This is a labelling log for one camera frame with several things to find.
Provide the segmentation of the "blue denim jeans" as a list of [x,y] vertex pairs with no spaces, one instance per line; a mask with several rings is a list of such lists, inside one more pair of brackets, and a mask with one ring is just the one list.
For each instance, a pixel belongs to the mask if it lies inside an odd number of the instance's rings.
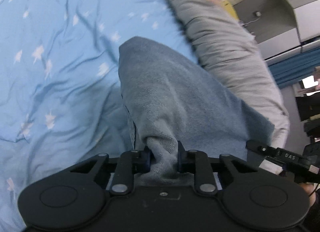
[[137,175],[138,185],[191,183],[190,174],[177,172],[179,143],[210,157],[242,160],[247,141],[271,143],[274,126],[267,118],[161,43],[142,37],[123,43],[118,72],[133,146],[154,155],[150,172]]

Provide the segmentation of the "blue curtain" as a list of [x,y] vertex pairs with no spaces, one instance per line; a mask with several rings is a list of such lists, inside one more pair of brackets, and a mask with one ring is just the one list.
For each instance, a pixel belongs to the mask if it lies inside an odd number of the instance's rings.
[[302,79],[311,76],[316,66],[319,66],[319,48],[295,55],[269,66],[279,89],[291,86]]

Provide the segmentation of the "light blue star bedsheet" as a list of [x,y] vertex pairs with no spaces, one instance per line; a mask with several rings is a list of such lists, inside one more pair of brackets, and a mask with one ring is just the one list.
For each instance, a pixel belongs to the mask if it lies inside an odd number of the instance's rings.
[[141,36],[192,51],[167,0],[1,0],[1,231],[22,231],[31,183],[130,148],[119,47]]

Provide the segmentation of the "grey wardrobe cabinet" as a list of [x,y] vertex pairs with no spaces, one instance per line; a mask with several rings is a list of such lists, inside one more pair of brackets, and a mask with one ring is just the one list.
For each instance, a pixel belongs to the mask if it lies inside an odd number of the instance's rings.
[[234,8],[268,65],[319,48],[319,0],[243,0]]

